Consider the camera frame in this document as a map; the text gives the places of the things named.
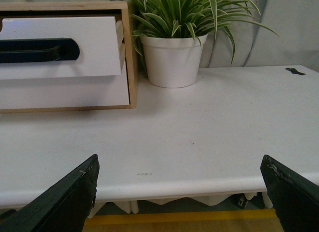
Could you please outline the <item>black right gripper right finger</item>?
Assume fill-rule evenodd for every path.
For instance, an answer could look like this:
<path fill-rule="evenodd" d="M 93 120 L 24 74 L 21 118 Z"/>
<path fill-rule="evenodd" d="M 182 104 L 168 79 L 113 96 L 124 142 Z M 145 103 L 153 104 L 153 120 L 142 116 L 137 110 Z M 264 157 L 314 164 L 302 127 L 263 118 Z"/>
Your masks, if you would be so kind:
<path fill-rule="evenodd" d="M 260 171 L 276 216 L 286 232 L 319 230 L 319 187 L 269 155 Z"/>

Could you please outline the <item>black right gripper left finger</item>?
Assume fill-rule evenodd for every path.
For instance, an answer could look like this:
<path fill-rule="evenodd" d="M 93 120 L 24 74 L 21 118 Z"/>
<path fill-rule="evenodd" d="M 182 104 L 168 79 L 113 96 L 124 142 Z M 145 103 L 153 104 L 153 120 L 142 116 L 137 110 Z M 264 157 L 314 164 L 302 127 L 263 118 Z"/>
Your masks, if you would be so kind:
<path fill-rule="evenodd" d="M 95 205 L 99 161 L 96 154 L 31 203 L 4 220 L 2 232 L 80 232 Z"/>

